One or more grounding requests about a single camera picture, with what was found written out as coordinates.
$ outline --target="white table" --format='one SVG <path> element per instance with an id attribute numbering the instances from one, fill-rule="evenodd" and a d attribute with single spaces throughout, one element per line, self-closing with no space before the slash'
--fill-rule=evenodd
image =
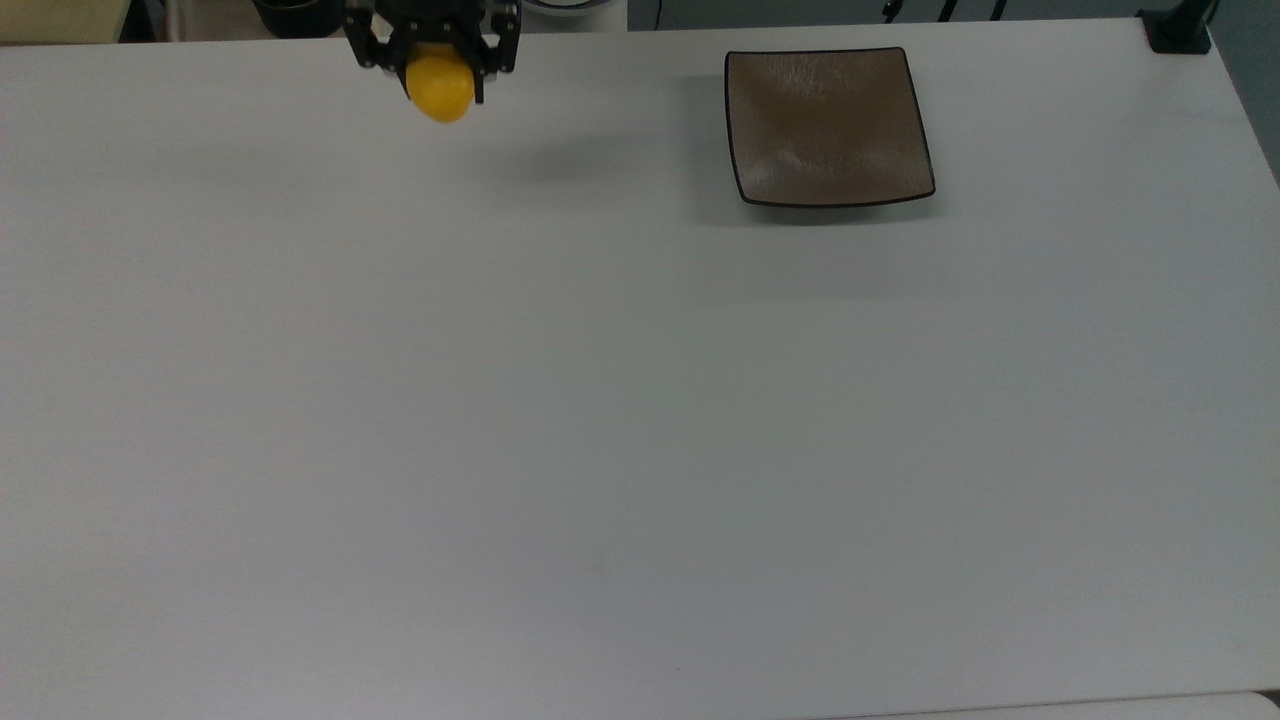
<path id="1" fill-rule="evenodd" d="M 724 53 L 883 45 L 937 195 L 741 204 Z M 520 64 L 438 127 L 342 41 L 0 50 L 0 716 L 1280 685 L 1280 192 L 1216 54 Z"/>

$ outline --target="yellow lemon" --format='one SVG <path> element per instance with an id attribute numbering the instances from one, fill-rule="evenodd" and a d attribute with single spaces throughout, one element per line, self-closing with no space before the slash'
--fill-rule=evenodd
<path id="1" fill-rule="evenodd" d="M 476 95 L 471 65 L 448 45 L 419 45 L 404 67 L 404 88 L 419 110 L 439 123 L 467 113 Z"/>

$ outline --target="square plate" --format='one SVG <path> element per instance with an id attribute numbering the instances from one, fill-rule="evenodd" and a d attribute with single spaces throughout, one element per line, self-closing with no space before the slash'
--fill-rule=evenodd
<path id="1" fill-rule="evenodd" d="M 724 111 L 748 202 L 855 208 L 936 190 L 901 47 L 730 53 Z"/>

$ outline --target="plate rim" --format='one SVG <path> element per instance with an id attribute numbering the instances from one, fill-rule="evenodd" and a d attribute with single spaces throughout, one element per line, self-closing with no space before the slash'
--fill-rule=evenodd
<path id="1" fill-rule="evenodd" d="M 920 141 L 924 145 L 924 164 L 929 169 L 929 190 L 920 195 L 911 195 L 908 197 L 893 197 L 890 200 L 876 200 L 872 202 L 773 202 L 768 200 L 753 199 L 746 195 L 742 188 L 742 177 L 737 169 L 737 152 L 733 150 L 733 113 L 730 110 L 728 101 L 728 82 L 730 82 L 730 60 L 733 55 L 832 55 L 832 54 L 847 54 L 847 53 L 882 53 L 886 50 L 897 50 L 902 55 L 902 64 L 906 65 L 906 85 L 911 90 L 911 102 L 915 105 L 915 122 L 916 127 L 920 129 Z M 906 49 L 901 45 L 890 45 L 884 47 L 841 47 L 831 50 L 730 50 L 724 54 L 724 129 L 728 133 L 728 156 L 730 163 L 733 165 L 733 183 L 737 186 L 737 195 L 744 202 L 749 205 L 759 205 L 764 208 L 812 208 L 812 209 L 836 209 L 836 208 L 876 208 L 879 205 L 893 205 L 897 202 L 909 202 L 911 200 L 922 200 L 924 197 L 931 197 L 938 191 L 938 181 L 933 172 L 933 154 L 929 151 L 929 136 L 924 132 L 924 117 L 920 114 L 920 99 L 915 92 L 915 78 L 911 74 L 911 63 L 906 56 Z"/>

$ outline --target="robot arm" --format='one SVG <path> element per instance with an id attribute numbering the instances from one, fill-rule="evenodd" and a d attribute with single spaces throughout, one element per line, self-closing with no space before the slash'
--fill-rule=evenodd
<path id="1" fill-rule="evenodd" d="M 392 27 L 387 42 L 374 35 L 375 14 Z M 481 36 L 485 17 L 498 36 L 493 46 Z M 485 78 L 516 69 L 520 0 L 347 0 L 343 29 L 356 60 L 394 73 L 406 95 L 404 70 L 413 50 L 421 44 L 452 46 L 471 68 L 480 104 Z"/>

